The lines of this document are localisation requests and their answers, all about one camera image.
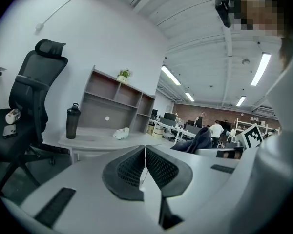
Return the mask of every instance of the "black office chair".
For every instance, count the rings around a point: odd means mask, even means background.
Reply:
[[[10,108],[21,111],[21,118],[15,123],[17,136],[3,138],[7,125],[5,116],[11,109],[0,109],[0,162],[10,163],[0,182],[0,191],[18,167],[39,186],[26,163],[43,159],[50,159],[51,164],[54,163],[53,156],[40,155],[30,145],[42,143],[42,132],[48,121],[44,100],[53,81],[67,65],[67,58],[61,56],[65,44],[44,39],[25,57],[9,98]]]

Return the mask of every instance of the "air conditioning unit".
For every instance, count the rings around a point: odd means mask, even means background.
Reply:
[[[254,113],[257,115],[262,115],[262,116],[266,116],[266,117],[274,117],[275,116],[275,112],[272,108],[259,107],[254,110]]]

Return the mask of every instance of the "brick wall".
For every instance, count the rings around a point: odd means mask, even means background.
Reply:
[[[207,118],[203,119],[203,125],[213,125],[215,120],[227,120],[228,123],[234,124],[234,121],[239,118],[240,121],[251,122],[251,117],[254,115],[244,114],[243,116],[239,112],[213,109],[207,107],[197,107],[189,105],[174,104],[173,113],[178,114],[178,118],[183,119],[185,122],[188,120],[195,121],[196,117],[199,117],[202,112],[207,114]],[[258,117],[259,121],[265,121],[268,127],[278,129],[280,124],[278,120],[267,119],[264,117]]]

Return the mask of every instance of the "fluorescent light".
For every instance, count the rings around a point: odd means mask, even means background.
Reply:
[[[265,69],[267,68],[268,62],[270,60],[271,54],[263,53],[262,60],[260,61],[259,67],[257,69],[256,75],[251,83],[251,86],[256,86],[259,80],[262,78]]]
[[[194,101],[194,99],[192,98],[192,96],[189,93],[186,93],[186,96],[188,96],[191,101]]]
[[[241,106],[241,104],[244,102],[245,99],[246,99],[246,96],[241,96],[241,98],[236,106],[237,107]]]
[[[162,70],[170,79],[172,79],[173,82],[175,82],[176,85],[181,85],[181,83],[176,79],[176,77],[167,69],[167,67],[162,66]]]

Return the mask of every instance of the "chair base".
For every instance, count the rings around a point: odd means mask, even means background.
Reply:
[[[40,186],[40,183],[35,179],[35,177],[31,174],[29,169],[26,166],[26,163],[28,162],[34,162],[38,160],[44,160],[44,159],[50,159],[50,164],[54,165],[54,157],[53,156],[45,156],[38,154],[35,150],[32,148],[29,148],[34,155],[19,155],[14,161],[12,161],[8,167],[6,168],[5,175],[3,176],[2,180],[0,181],[0,192],[10,176],[13,174],[13,172],[18,168],[21,167],[23,171],[26,173],[26,175],[29,177],[29,179],[35,184],[36,186]]]

